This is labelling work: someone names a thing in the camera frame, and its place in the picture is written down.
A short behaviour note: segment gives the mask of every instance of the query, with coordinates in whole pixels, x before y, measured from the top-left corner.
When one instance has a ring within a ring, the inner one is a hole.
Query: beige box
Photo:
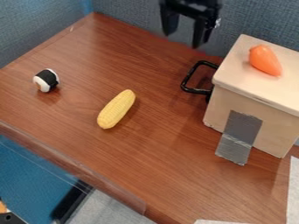
[[[282,76],[249,64],[249,49],[270,46],[282,64]],[[231,110],[262,120],[254,147],[283,158],[299,137],[299,52],[240,35],[213,76],[215,85],[204,123],[223,132]]]

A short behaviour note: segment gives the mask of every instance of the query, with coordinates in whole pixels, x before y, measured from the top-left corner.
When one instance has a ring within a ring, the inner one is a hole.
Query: metal handle
[[[198,61],[189,71],[189,73],[187,74],[186,77],[184,77],[182,83],[181,83],[181,88],[187,92],[187,93],[192,93],[192,94],[196,94],[196,95],[211,95],[212,90],[209,89],[201,89],[201,88],[191,88],[191,87],[187,87],[187,83],[189,81],[189,79],[192,77],[192,75],[194,74],[194,72],[196,71],[196,69],[199,66],[207,66],[207,67],[211,67],[213,69],[218,69],[219,66],[215,65],[209,61],[206,60],[200,60]]]

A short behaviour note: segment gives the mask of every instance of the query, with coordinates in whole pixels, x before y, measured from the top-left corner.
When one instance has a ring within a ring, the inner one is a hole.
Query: gray wall
[[[91,0],[0,1],[0,67],[93,10]]]
[[[221,26],[209,43],[209,54],[225,56],[241,33],[299,51],[299,0],[223,0]],[[94,10],[162,35],[158,0],[94,0]],[[181,19],[171,40],[191,43],[192,23]]]

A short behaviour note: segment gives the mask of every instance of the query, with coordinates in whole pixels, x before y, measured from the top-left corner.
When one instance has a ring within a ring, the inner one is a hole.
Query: wooden table
[[[159,223],[284,223],[296,147],[284,159],[253,149],[244,167],[216,157],[220,133],[202,123],[205,98],[179,87],[197,60],[221,61],[91,14],[0,71],[1,133],[130,198],[109,179],[140,198],[135,208]],[[31,83],[46,67],[61,79],[49,94]],[[101,129],[98,113],[126,88],[136,93],[135,105],[116,127]]]

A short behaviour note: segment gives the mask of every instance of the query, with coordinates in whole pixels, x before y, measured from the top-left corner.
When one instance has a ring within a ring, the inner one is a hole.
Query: blue panel
[[[0,67],[93,11],[91,0],[4,0],[0,7]]]
[[[31,224],[51,223],[50,214],[77,179],[0,136],[0,197]]]

